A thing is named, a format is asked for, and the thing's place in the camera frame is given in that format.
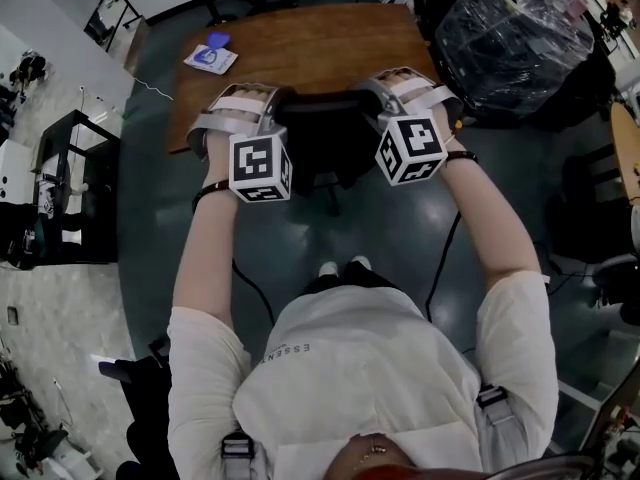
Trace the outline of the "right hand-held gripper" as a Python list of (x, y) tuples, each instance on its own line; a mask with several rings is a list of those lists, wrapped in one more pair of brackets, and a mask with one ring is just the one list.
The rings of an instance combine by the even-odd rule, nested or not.
[(427, 77), (371, 77), (352, 88), (372, 99), (363, 113), (380, 135), (375, 160), (389, 184), (431, 178), (461, 127), (462, 101)]

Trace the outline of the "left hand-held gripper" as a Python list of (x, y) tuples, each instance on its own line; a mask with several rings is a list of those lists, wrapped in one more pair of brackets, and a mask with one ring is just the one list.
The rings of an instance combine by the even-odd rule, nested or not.
[[(230, 140), (229, 189), (246, 203), (287, 201), (291, 197), (293, 164), (286, 148), (287, 128), (276, 121), (276, 110), (291, 89), (274, 89), (257, 123), (210, 114), (197, 116), (186, 140), (202, 160), (208, 156), (206, 134), (220, 132)], [(255, 104), (258, 101), (240, 100)]]

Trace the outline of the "person's left forearm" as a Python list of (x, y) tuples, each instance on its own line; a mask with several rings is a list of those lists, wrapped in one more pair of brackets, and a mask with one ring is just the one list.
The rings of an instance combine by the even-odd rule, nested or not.
[(232, 258), (239, 200), (229, 189), (196, 205), (173, 292), (173, 305), (206, 313), (232, 327)]

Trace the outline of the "person's right forearm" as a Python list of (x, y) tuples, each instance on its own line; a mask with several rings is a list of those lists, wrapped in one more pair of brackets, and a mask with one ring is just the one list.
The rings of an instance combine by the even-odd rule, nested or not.
[(484, 270), (487, 287), (520, 272), (541, 272), (533, 241), (507, 199), (455, 137), (445, 141), (450, 158), (439, 169)]

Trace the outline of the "person's right hand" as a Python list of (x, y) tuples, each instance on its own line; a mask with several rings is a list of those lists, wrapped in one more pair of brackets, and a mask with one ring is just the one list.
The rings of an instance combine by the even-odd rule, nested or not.
[(375, 77), (396, 99), (409, 115), (417, 115), (428, 106), (422, 97), (436, 88), (436, 83), (428, 77), (409, 69), (387, 70)]

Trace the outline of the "person's left hand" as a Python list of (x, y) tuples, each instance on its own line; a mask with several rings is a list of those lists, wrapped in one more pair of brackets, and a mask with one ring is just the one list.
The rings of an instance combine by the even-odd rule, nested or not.
[[(234, 84), (228, 87), (218, 99), (208, 107), (207, 112), (257, 123), (262, 115), (266, 101), (273, 92), (273, 87), (264, 84)], [(255, 112), (257, 105), (253, 103), (237, 105), (240, 100), (258, 101), (261, 104), (260, 110)]]

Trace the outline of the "blue and white paper packet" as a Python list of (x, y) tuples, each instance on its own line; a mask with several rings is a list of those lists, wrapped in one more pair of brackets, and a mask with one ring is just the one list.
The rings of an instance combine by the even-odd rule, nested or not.
[(237, 58), (236, 53), (225, 48), (212, 49), (205, 45), (197, 45), (194, 51), (184, 59), (184, 63), (200, 71), (224, 75)]

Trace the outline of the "brown wooden desk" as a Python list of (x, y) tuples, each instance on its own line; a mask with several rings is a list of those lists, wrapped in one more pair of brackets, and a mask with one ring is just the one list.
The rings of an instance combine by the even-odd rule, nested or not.
[(218, 26), (236, 61), (223, 75), (179, 62), (166, 150), (188, 151), (186, 135), (201, 111), (233, 83), (284, 85), (300, 93), (334, 92), (391, 68), (432, 80), (436, 68), (414, 16), (397, 4), (329, 4), (280, 10)]

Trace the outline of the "person's black trousers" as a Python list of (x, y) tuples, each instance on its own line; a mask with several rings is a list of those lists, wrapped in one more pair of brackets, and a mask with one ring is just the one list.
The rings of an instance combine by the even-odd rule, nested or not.
[(399, 288), (377, 274), (373, 270), (369, 271), (360, 264), (352, 264), (350, 261), (346, 264), (342, 271), (339, 270), (339, 276), (323, 276), (318, 274), (299, 294), (299, 297), (306, 295), (315, 295), (323, 291), (341, 287), (341, 286), (358, 286), (362, 288), (391, 288), (399, 290)]

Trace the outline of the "plastic-wrapped black pallet load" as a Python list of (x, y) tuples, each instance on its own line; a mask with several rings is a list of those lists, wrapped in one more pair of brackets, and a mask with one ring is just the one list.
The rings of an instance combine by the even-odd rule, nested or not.
[(455, 0), (439, 23), (436, 51), (467, 114), (518, 123), (536, 111), (592, 53), (579, 0)]

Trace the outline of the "round wooden table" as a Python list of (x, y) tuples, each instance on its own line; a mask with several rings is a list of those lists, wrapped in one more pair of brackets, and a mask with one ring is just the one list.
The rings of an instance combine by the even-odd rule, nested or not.
[(617, 102), (610, 109), (610, 125), (625, 195), (632, 205), (640, 205), (640, 127)]

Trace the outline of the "person's cream shirt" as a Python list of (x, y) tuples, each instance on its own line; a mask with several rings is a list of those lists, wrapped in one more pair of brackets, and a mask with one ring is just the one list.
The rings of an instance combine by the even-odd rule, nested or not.
[(417, 465), (494, 472), (539, 458), (558, 406), (541, 274), (496, 283), (473, 359), (391, 288), (341, 286), (291, 302), (263, 359), (203, 312), (176, 307), (168, 443), (180, 480), (225, 480), (222, 443), (256, 444), (251, 471), (320, 480), (355, 435), (384, 434)]

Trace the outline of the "black metal frame stand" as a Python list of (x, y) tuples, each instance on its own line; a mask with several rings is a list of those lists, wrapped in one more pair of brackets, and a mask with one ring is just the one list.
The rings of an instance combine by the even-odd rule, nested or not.
[(130, 0), (99, 0), (92, 11), (84, 32), (105, 52), (109, 52), (116, 41), (132, 35), (144, 18)]

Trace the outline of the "white metal table frame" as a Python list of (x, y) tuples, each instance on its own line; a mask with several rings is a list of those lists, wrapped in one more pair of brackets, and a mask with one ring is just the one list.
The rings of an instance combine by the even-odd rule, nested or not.
[(640, 359), (640, 335), (610, 330), (581, 342), (560, 358), (560, 392), (598, 411)]

